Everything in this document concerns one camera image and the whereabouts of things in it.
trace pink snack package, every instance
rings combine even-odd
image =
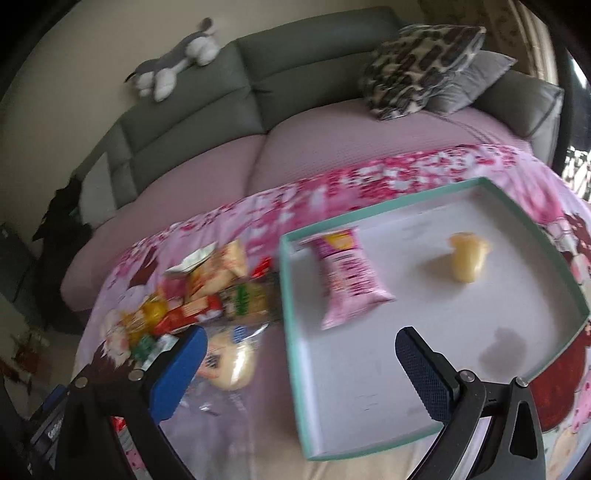
[[[341,325],[374,306],[395,300],[369,264],[355,230],[347,228],[305,239],[322,263],[329,288],[329,311],[322,329]]]

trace yellow candy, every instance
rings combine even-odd
[[[156,296],[151,296],[141,306],[144,312],[144,321],[148,328],[152,330],[164,318],[168,312],[168,304],[165,300],[159,299]]]
[[[130,348],[133,348],[144,336],[144,334],[148,333],[149,331],[149,327],[145,322],[144,312],[142,309],[139,309],[135,313],[125,315],[122,318],[121,323],[123,323],[123,326],[125,327]]]
[[[452,273],[462,283],[472,283],[480,277],[486,256],[491,246],[481,236],[471,232],[461,232],[449,238],[454,248],[452,254]]]

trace blue gripper pad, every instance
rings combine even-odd
[[[395,350],[431,418],[448,423],[460,391],[456,370],[443,355],[433,352],[412,327],[398,332]]]
[[[173,416],[178,404],[195,376],[207,353],[207,333],[202,328],[195,328],[190,337],[184,342],[179,340],[179,348],[173,347],[169,352],[160,355],[173,354],[166,369],[158,377],[150,390],[150,415],[158,424]]]

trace white tray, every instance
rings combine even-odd
[[[359,227],[361,244],[397,301],[322,331],[319,263],[298,241]],[[447,239],[475,232],[492,245],[473,284],[450,276]],[[404,326],[480,379],[533,379],[589,315],[566,262],[529,217],[487,179],[400,197],[281,238],[290,377],[306,458],[364,455],[435,433],[394,352]]]

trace metal screw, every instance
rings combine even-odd
[[[476,379],[476,375],[469,370],[462,370],[460,372],[460,378],[466,383],[471,383]]]
[[[144,377],[144,371],[139,368],[134,368],[127,375],[127,378],[129,378],[132,382],[137,382],[138,380],[142,380],[143,377]]]
[[[74,381],[74,386],[76,388],[84,388],[87,385],[88,385],[88,379],[86,377],[78,377]]]
[[[527,383],[521,377],[515,377],[515,383],[517,384],[517,386],[519,386],[521,388],[527,388],[527,386],[529,385],[529,383]]]

